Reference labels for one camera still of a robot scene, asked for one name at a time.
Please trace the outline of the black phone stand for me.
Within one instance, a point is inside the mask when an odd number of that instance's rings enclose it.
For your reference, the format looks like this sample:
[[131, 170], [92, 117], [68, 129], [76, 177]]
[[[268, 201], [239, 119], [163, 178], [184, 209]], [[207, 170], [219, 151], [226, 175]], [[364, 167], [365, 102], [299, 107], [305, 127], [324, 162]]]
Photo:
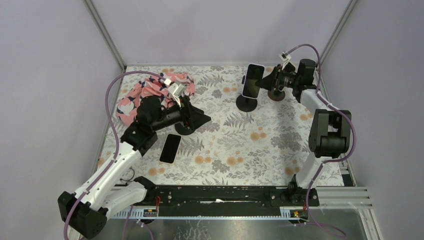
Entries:
[[236, 99], [236, 106], [242, 112], [246, 112], [246, 113], [252, 112], [253, 110], [256, 109], [258, 105], [257, 98], [256, 99], [246, 98], [246, 97], [243, 97], [241, 93]]
[[180, 123], [176, 123], [174, 127], [178, 134], [187, 136], [187, 135], [193, 134], [195, 131], [192, 131], [187, 127], [186, 114], [185, 114], [185, 96], [181, 97], [180, 100], [181, 100], [181, 107], [179, 108], [179, 115], [181, 120], [180, 120]]

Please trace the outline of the wooden base phone stand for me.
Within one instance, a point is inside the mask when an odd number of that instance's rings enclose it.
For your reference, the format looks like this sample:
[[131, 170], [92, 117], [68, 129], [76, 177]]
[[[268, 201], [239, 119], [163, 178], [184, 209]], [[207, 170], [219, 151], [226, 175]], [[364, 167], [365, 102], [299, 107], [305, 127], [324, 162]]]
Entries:
[[267, 92], [268, 97], [275, 102], [280, 102], [286, 97], [284, 86], [279, 88], [273, 88]]

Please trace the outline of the phone with purple case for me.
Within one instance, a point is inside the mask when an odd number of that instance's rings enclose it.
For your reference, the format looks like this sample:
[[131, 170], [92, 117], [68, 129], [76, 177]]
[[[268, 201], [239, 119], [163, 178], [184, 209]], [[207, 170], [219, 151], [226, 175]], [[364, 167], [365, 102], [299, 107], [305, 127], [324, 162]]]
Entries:
[[241, 95], [245, 98], [256, 99], [260, 92], [260, 87], [256, 86], [256, 83], [263, 78], [265, 72], [265, 66], [255, 63], [250, 63], [247, 66], [246, 73], [244, 75], [243, 89]]

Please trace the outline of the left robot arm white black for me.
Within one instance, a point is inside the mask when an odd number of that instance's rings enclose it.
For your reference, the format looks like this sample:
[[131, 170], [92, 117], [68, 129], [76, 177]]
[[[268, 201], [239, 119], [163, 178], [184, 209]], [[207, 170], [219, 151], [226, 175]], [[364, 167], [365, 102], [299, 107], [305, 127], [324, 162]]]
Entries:
[[135, 120], [118, 139], [116, 150], [83, 185], [74, 192], [64, 191], [58, 197], [60, 217], [64, 221], [64, 239], [71, 227], [84, 238], [95, 238], [107, 221], [126, 207], [152, 204], [155, 192], [134, 180], [125, 188], [111, 193], [122, 174], [143, 156], [158, 140], [157, 131], [180, 124], [183, 130], [194, 132], [211, 121], [203, 110], [193, 106], [188, 96], [180, 104], [164, 108], [157, 96], [144, 97], [136, 109]]

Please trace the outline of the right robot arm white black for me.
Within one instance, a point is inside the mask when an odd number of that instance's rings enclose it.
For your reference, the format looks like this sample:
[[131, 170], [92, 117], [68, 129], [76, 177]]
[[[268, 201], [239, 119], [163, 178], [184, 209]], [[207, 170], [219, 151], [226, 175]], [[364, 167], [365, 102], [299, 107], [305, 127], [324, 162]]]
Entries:
[[270, 202], [275, 206], [319, 206], [315, 181], [325, 163], [337, 160], [350, 147], [349, 121], [352, 115], [348, 110], [331, 109], [314, 84], [317, 69], [317, 63], [311, 59], [301, 59], [297, 68], [286, 61], [275, 66], [269, 75], [260, 78], [255, 84], [267, 90], [269, 98], [273, 100], [285, 88], [291, 89], [297, 102], [313, 114], [307, 160], [286, 189], [270, 192]]

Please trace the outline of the phone with cream case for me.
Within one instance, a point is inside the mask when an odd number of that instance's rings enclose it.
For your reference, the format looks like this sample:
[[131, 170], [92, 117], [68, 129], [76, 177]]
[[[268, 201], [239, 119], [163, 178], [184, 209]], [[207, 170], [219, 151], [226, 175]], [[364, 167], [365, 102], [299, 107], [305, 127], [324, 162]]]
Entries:
[[159, 161], [164, 164], [173, 164], [175, 162], [182, 137], [176, 134], [168, 134]]

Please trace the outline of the floral patterned table mat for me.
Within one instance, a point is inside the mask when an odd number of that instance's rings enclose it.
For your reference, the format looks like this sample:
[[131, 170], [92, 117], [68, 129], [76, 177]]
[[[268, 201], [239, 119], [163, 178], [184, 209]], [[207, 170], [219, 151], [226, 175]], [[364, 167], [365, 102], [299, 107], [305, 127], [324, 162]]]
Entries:
[[158, 185], [285, 186], [309, 155], [308, 136], [313, 113], [286, 91], [276, 102], [265, 91], [257, 108], [242, 112], [236, 106], [245, 66], [148, 66], [157, 74], [188, 74], [195, 93], [190, 101], [211, 121], [181, 138], [171, 164], [159, 157], [165, 140], [176, 131], [158, 131], [149, 151], [119, 178], [124, 184], [144, 176]]

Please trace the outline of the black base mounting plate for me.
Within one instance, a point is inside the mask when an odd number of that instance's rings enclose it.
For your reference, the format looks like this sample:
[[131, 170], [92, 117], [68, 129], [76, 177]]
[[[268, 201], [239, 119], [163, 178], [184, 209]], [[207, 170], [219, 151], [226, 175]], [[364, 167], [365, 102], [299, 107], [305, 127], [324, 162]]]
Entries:
[[316, 189], [285, 186], [156, 185], [135, 203], [160, 217], [276, 217], [281, 207], [320, 205]]

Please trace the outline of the aluminium frame rail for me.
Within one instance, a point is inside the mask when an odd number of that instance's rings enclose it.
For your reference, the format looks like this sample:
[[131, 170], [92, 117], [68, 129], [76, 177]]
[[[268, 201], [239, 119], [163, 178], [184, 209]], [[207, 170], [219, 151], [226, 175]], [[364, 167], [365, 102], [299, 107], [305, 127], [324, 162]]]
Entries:
[[158, 185], [133, 209], [118, 209], [112, 218], [295, 220], [296, 211], [305, 211], [305, 191], [287, 196], [284, 186]]

